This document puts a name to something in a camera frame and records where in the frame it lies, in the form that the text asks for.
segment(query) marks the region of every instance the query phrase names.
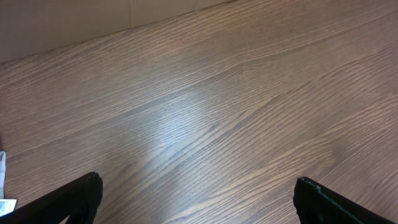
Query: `white paper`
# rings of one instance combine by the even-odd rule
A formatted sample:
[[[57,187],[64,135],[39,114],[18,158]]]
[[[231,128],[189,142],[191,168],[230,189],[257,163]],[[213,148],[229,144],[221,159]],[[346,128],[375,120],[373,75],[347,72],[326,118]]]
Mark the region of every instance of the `white paper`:
[[[0,199],[0,217],[14,211],[16,199]]]
[[[5,177],[6,177],[6,152],[0,151],[0,199],[4,199]]]

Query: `black object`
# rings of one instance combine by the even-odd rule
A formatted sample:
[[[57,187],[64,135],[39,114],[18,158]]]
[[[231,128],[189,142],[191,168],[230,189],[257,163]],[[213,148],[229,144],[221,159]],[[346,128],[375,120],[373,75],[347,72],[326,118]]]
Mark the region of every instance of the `black object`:
[[[394,224],[308,177],[297,179],[293,203],[302,224]]]
[[[33,202],[0,217],[0,224],[92,224],[102,199],[103,182],[90,172]]]

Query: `brown wood grain surface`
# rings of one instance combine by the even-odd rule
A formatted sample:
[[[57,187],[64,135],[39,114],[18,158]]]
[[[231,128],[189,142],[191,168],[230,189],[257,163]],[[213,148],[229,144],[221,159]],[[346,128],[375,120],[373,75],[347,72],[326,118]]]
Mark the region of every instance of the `brown wood grain surface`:
[[[97,223],[298,223],[306,175],[398,222],[398,1],[236,1],[0,65],[7,198]]]

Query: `white tag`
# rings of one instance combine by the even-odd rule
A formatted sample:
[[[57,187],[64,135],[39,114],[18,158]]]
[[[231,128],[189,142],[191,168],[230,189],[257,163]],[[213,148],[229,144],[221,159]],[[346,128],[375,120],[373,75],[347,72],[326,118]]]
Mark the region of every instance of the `white tag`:
[[[16,199],[0,199],[0,217],[14,211]]]

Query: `beige panel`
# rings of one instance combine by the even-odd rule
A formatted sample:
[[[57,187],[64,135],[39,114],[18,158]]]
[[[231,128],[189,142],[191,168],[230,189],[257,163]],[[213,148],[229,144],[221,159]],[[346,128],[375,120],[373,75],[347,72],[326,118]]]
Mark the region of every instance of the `beige panel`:
[[[129,0],[0,0],[0,62],[128,29]]]
[[[197,0],[131,0],[134,26],[167,19],[195,10]]]
[[[232,0],[198,0],[195,10],[204,9],[210,6],[223,4]]]

